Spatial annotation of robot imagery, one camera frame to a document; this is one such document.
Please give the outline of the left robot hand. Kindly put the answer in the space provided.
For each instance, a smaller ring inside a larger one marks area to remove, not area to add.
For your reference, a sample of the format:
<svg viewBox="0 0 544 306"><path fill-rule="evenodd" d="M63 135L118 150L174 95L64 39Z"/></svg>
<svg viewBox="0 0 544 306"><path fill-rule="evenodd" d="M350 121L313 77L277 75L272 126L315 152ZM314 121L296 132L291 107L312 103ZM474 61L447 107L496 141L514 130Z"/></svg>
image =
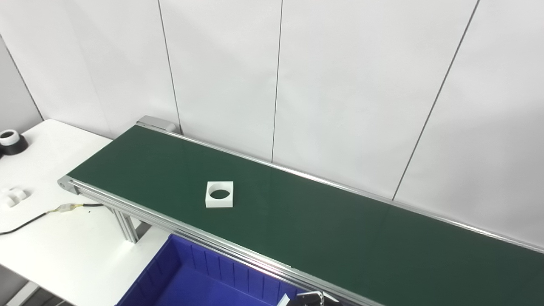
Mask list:
<svg viewBox="0 0 544 306"><path fill-rule="evenodd" d="M342 306L342 302L324 291L309 291L290 298L284 294L277 306Z"/></svg>

